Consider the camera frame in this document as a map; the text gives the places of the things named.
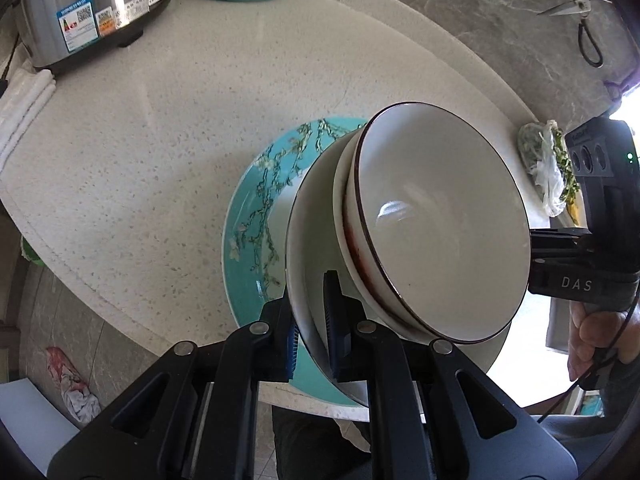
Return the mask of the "person's right hand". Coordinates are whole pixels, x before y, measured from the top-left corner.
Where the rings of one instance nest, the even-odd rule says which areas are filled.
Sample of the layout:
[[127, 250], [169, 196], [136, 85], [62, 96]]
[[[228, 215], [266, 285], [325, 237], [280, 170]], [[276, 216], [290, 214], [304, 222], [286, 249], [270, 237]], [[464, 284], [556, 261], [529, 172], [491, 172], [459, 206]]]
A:
[[577, 301], [570, 302], [570, 336], [568, 336], [568, 377], [578, 379], [594, 362], [594, 354], [613, 340], [622, 326], [623, 313], [594, 312]]

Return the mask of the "person's right forearm grey sleeve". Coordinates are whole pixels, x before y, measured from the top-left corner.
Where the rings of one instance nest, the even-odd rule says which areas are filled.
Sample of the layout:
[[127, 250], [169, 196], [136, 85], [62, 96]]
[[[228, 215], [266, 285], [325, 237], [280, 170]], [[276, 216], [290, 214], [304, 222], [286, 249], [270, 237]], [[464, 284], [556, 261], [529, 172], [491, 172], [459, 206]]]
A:
[[582, 474], [603, 453], [639, 397], [639, 358], [616, 362], [600, 391], [601, 415], [549, 415], [541, 424], [574, 457]]

